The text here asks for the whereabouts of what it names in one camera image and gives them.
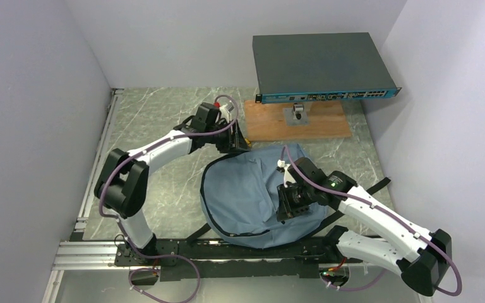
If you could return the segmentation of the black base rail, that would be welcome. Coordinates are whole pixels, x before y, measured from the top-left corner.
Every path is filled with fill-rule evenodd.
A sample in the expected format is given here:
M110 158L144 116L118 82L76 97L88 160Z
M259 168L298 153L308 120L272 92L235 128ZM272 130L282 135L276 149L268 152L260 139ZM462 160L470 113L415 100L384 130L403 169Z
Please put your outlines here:
M324 246L322 237L312 237L270 249L235 246L220 239L159 239L159 260L137 255L128 244L118 244L117 267L155 267L160 280L174 282L195 278L246 278L294 276L318 278L320 272L339 265L344 257Z

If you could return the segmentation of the wooden board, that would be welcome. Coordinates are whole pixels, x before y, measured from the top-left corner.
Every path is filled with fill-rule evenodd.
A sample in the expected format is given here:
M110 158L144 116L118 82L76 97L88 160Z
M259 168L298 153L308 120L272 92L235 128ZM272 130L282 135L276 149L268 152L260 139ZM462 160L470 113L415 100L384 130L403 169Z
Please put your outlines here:
M339 101L261 104L244 102L251 142L317 140L352 136Z

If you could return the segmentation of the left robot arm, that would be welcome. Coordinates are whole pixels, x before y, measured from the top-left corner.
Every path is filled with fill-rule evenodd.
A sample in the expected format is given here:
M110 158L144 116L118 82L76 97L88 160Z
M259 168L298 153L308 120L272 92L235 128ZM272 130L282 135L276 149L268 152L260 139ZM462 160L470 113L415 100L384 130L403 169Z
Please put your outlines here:
M238 115L233 100L225 105L203 102L165 136L134 150L109 152L93 193L100 215L116 221L137 263L150 264L159 254L156 235L143 212L150 175L207 144L215 145L219 153L248 151Z

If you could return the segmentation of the grey network switch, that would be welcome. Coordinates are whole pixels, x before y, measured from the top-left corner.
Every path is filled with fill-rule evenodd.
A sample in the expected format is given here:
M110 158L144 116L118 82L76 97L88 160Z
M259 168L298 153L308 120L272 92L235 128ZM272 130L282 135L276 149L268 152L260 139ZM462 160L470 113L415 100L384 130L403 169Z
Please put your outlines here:
M401 88L368 32L255 35L261 104L392 98Z

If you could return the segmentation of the metal stand mount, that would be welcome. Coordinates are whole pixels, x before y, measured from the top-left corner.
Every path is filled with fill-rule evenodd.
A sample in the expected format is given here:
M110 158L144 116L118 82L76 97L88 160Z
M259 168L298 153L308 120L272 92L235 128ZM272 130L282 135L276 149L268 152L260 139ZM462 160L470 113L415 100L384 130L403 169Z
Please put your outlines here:
M289 108L283 108L282 111L287 126L303 126L309 124L309 118L303 104L294 103Z

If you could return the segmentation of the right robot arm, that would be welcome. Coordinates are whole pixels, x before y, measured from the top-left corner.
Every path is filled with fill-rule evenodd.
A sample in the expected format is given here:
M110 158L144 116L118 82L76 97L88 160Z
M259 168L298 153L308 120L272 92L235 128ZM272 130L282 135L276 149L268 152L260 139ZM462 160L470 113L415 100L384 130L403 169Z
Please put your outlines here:
M398 275L426 297L441 290L448 269L456 270L449 233L430 231L405 219L345 173L335 170L326 175L306 157L294 163L279 160L277 170L284 175L277 188L278 220L300 217L318 204L359 220L380 237L373 239L335 226L323 239L327 260L337 262L346 257L369 262Z

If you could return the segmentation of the blue student backpack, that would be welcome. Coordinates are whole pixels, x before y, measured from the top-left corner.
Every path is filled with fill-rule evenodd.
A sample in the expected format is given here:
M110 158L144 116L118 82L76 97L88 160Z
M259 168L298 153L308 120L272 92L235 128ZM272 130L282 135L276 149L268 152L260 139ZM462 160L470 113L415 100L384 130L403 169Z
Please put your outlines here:
M282 223L277 220L277 186L284 181L277 171L282 146L272 145L228 154L210 162L200 184L201 209L206 224L186 238L193 245L213 230L230 244L267 249L307 239L342 218L339 212L317 203L309 213Z

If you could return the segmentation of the aluminium side rail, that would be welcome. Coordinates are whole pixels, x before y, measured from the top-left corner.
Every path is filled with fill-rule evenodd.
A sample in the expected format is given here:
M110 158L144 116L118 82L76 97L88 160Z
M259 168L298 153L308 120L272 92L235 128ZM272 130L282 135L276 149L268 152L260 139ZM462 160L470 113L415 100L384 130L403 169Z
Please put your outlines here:
M70 241L82 241L83 239L83 234L87 227L89 214L95 199L95 196L93 195L93 188L95 187L97 177L99 176L99 173L102 170L101 161L105 155L105 152L107 151L108 141L110 139L110 132L112 130L112 123L114 122L117 115L117 111L119 110L119 104L121 102L120 99L123 95L123 92L124 92L123 88L113 88L111 90L111 102L106 108L107 115L105 119L105 124L102 129L101 137L97 145L93 167L86 186L83 200L81 202L78 216L76 218L73 231L69 237Z

